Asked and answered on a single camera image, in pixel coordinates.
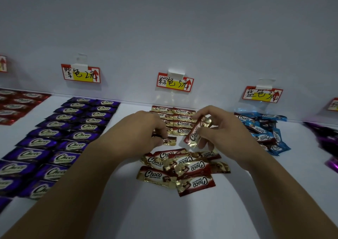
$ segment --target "price tag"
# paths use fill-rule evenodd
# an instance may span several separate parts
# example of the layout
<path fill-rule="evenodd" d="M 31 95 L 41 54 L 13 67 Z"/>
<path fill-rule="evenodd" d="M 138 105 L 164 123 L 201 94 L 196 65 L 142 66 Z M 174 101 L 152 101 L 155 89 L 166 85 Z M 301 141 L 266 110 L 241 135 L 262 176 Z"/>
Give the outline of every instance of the price tag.
<path fill-rule="evenodd" d="M 7 73 L 7 59 L 5 56 L 0 56 L 0 72 Z"/>
<path fill-rule="evenodd" d="M 328 110 L 338 111 L 338 98 L 334 98 L 328 107 Z"/>
<path fill-rule="evenodd" d="M 157 87 L 170 88 L 174 90 L 191 91 L 194 79 L 183 77 L 181 80 L 170 78 L 167 73 L 158 73 Z"/>
<path fill-rule="evenodd" d="M 247 86 L 243 94 L 243 99 L 277 103 L 282 92 L 283 90 L 281 89 L 259 90 L 256 89 L 255 86 Z"/>
<path fill-rule="evenodd" d="M 77 66 L 61 64 L 62 73 L 65 80 L 87 81 L 90 83 L 101 83 L 100 68 L 91 66 Z"/>

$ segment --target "white wall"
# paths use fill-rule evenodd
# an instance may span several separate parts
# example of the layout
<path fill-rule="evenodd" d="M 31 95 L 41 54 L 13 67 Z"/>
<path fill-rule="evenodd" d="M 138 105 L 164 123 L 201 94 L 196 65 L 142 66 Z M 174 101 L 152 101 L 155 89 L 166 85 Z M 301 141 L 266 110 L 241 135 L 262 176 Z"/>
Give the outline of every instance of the white wall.
<path fill-rule="evenodd" d="M 0 0 L 0 86 L 191 108 L 262 108 L 338 123 L 338 0 Z M 61 63 L 88 55 L 102 83 L 65 81 Z M 157 89 L 183 68 L 190 94 Z M 277 104 L 242 101 L 245 86 L 277 79 Z"/>

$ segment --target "white shelf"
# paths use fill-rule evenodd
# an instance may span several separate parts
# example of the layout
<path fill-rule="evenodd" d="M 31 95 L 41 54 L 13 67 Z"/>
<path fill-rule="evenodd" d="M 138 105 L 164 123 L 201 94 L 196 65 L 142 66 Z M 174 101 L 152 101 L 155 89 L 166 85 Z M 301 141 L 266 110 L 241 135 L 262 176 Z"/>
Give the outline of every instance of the white shelf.
<path fill-rule="evenodd" d="M 0 157 L 49 116 L 69 97 L 52 96 L 12 126 L 0 126 Z M 107 128 L 151 105 L 122 103 Z M 299 123 L 279 122 L 283 141 L 292 149 L 277 160 L 308 191 L 338 225 L 338 174 L 324 162 L 330 154 L 318 147 L 315 135 Z M 156 150 L 186 147 L 178 145 Z M 142 163 L 120 165 L 107 183 L 88 231 L 88 238 L 273 238 L 272 229 L 250 175 L 234 161 L 223 158 L 231 174 L 214 174 L 216 187 L 179 197 L 176 190 L 136 180 Z M 33 204 L 15 198 L 0 215 L 0 236 Z"/>

